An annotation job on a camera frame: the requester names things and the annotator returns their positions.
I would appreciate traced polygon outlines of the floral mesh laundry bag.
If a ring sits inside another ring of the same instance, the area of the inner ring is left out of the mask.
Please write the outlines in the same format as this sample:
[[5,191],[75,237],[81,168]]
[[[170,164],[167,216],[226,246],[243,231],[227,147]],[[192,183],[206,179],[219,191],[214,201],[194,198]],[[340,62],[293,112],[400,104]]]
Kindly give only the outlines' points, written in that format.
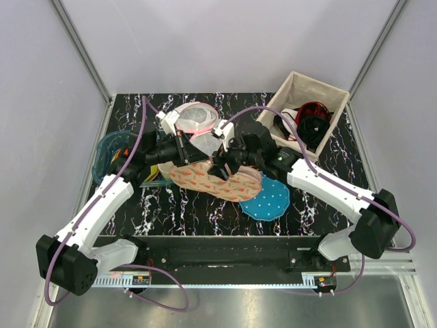
[[210,161],[169,169],[170,179],[183,189],[208,193],[230,202],[245,202],[256,197],[262,190],[262,174],[251,167],[242,166],[228,180],[209,175]]

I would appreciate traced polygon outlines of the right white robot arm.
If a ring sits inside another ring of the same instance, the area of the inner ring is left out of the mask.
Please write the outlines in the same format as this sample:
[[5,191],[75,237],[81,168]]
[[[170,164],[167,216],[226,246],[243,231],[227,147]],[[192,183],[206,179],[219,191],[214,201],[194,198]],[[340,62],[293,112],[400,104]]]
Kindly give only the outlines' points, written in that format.
[[379,259],[391,250],[400,222],[394,195],[389,191],[374,193],[329,174],[298,151],[276,144],[259,122],[246,125],[239,139],[227,122],[207,135],[213,147],[210,175],[226,181],[241,167],[253,167],[273,180],[310,193],[351,221],[349,228],[319,239],[310,253],[310,263],[316,270],[325,271],[340,257],[362,254]]

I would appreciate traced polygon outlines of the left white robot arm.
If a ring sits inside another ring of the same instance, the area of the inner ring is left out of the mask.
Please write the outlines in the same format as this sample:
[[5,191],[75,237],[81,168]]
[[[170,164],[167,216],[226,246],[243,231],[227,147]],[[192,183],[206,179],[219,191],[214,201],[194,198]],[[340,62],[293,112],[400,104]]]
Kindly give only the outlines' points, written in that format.
[[85,294],[101,273],[123,265],[134,271],[147,264],[147,244],[124,235],[95,247],[110,218],[150,174],[154,165],[172,162],[181,167],[207,159],[183,133],[157,141],[155,132],[135,133],[124,146],[101,185],[78,214],[56,235],[36,243],[40,276],[68,292]]

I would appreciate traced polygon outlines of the white round mesh bra bag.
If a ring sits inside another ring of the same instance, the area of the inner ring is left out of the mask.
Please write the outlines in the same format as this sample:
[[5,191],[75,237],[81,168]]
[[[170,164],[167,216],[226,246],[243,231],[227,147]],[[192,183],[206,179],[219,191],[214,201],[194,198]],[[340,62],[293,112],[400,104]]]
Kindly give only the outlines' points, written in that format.
[[190,102],[174,111],[179,115],[175,127],[190,135],[188,140],[194,147],[208,156],[221,147],[223,141],[213,135],[213,130],[225,121],[214,107],[203,102]]

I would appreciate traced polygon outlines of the red and black bra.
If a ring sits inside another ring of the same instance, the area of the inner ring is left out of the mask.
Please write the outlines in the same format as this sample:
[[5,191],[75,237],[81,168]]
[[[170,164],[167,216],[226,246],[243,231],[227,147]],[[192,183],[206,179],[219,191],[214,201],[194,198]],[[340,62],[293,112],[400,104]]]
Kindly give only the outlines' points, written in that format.
[[304,138],[308,150],[316,150],[330,127],[333,112],[318,101],[307,102],[301,107]]

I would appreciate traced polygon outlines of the cream cup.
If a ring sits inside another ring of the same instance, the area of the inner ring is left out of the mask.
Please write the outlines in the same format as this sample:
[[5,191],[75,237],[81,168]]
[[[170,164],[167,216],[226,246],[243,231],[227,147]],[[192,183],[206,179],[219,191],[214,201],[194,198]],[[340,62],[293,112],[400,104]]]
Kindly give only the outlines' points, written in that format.
[[173,163],[171,161],[158,164],[158,170],[159,170],[160,175],[163,177],[164,180],[171,180],[169,171],[170,171],[172,165],[173,165]]

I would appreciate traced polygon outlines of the yellow polka dot plate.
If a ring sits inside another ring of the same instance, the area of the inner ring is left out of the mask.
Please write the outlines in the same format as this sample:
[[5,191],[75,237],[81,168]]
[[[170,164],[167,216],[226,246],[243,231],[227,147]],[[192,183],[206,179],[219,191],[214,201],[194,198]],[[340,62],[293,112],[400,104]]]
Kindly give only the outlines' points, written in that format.
[[145,179],[143,180],[143,182],[149,182],[149,181],[153,181],[157,175],[159,174],[159,168],[157,165],[152,165],[150,167],[150,173],[147,177],[145,177]]

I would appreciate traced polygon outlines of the blue polka dot plate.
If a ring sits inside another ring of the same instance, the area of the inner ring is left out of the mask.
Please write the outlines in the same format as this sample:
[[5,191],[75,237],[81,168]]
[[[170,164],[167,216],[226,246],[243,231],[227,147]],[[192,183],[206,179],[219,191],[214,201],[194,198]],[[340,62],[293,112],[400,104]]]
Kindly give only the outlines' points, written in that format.
[[273,221],[284,215],[290,206],[290,190],[278,180],[262,176],[261,191],[239,205],[244,214],[256,221]]

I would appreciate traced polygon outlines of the orange plastic lid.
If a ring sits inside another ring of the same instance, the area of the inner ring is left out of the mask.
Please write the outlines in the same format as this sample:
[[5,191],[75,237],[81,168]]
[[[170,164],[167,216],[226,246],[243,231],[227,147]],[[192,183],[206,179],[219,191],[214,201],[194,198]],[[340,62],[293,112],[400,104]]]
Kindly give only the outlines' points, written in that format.
[[120,148],[119,150],[117,150],[116,152],[115,152],[115,154],[113,155],[113,158],[112,158],[112,162],[114,162],[115,160],[117,160],[119,157],[122,157],[122,158],[128,158],[128,156],[129,156],[129,152],[130,152],[130,150],[128,149],[128,148]]

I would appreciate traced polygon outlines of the teal plastic bin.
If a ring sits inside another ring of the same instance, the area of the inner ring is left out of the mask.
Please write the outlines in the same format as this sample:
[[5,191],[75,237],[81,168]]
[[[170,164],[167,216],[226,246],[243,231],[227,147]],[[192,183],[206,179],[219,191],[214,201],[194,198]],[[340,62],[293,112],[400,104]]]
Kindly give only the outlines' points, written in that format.
[[[111,164],[113,155],[117,150],[122,148],[128,143],[130,136],[130,130],[127,131],[115,131],[105,135],[96,146],[96,157],[94,164],[91,168],[91,174],[95,184],[100,185],[103,178],[107,174]],[[172,185],[171,180],[164,180],[159,174],[153,181],[143,182],[141,188],[152,187],[167,187]]]

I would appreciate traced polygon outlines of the wicker basket with liner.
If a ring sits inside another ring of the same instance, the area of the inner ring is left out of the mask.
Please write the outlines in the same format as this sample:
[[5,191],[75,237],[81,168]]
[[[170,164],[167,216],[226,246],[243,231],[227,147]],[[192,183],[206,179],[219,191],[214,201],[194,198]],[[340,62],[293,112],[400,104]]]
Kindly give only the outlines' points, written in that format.
[[345,90],[298,72],[291,72],[267,104],[267,107],[278,112],[282,112],[285,109],[291,111],[297,110],[305,103],[311,101],[318,101],[327,107],[328,111],[332,113],[328,130],[314,150],[307,150],[307,156],[312,162],[316,162],[336,128],[349,97],[350,93]]

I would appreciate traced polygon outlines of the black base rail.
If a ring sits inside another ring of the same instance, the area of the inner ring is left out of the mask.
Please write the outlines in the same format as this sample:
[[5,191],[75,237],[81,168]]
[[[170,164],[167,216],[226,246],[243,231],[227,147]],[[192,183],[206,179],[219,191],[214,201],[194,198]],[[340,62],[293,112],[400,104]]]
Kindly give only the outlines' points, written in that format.
[[139,236],[139,268],[117,267],[111,277],[146,275],[150,264],[172,274],[183,286],[300,287],[314,285],[316,275],[348,273],[342,256],[330,262],[317,255],[313,236]]

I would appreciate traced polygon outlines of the left aluminium frame post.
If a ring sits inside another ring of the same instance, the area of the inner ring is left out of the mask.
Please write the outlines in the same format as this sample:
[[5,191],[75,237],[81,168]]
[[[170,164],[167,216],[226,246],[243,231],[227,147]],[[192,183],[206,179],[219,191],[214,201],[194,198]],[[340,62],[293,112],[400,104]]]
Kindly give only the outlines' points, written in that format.
[[82,61],[89,77],[93,81],[94,85],[96,86],[96,89],[98,90],[98,93],[100,97],[103,99],[104,103],[106,105],[110,105],[112,101],[112,95],[110,94],[107,86],[105,85],[102,77],[100,76],[95,64],[93,63],[87,49],[85,48],[85,45],[74,26],[74,23],[65,8],[65,5],[63,4],[63,1],[60,0],[49,0],[48,1],[52,8],[55,11],[56,16],[58,17],[62,27],[64,28],[66,34],[68,35],[68,38],[70,39],[77,55],[79,56],[80,60]]

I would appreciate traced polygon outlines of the aluminium frame post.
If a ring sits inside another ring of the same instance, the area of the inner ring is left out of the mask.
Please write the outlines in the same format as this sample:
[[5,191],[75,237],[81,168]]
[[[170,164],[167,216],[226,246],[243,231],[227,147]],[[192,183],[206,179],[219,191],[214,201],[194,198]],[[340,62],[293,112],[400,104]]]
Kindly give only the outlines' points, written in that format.
[[64,28],[66,34],[68,35],[68,38],[70,39],[77,55],[79,56],[80,60],[82,61],[89,77],[93,81],[94,85],[96,86],[96,89],[98,90],[98,93],[100,97],[103,99],[104,103],[106,105],[110,105],[112,101],[112,95],[110,94],[107,86],[105,85],[102,77],[100,76],[95,64],[93,63],[87,49],[85,48],[85,45],[74,26],[74,23],[65,8],[65,5],[63,4],[63,1],[60,0],[49,0],[48,1],[52,8],[55,11],[56,16],[58,17],[62,27]]
[[368,55],[366,56],[363,65],[361,66],[354,82],[352,83],[352,86],[350,88],[350,99],[354,98],[362,82],[365,80],[365,77],[367,76],[371,66],[375,62],[379,52],[381,51],[382,47],[385,45],[386,41],[388,40],[390,34],[394,30],[398,20],[404,13],[409,3],[410,3],[409,0],[397,0],[395,2],[395,5],[393,6],[390,14],[388,15],[385,23],[383,24],[380,33],[378,34],[378,37],[373,43]]

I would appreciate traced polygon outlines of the right aluminium frame post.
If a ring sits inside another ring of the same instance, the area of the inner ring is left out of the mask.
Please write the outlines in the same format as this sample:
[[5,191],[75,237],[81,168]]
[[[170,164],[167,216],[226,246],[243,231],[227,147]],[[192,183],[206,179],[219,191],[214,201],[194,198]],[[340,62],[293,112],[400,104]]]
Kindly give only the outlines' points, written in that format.
[[354,82],[352,83],[352,86],[350,88],[350,99],[354,98],[362,82],[365,80],[365,77],[367,76],[371,66],[375,62],[379,52],[381,51],[382,47],[385,45],[386,41],[388,40],[390,34],[394,30],[398,20],[404,13],[409,3],[410,3],[409,0],[397,0],[395,2],[395,5],[393,6],[390,14],[388,15],[385,23],[383,24],[380,33],[378,34],[378,37],[373,43],[368,55],[366,56],[363,65],[361,66]]

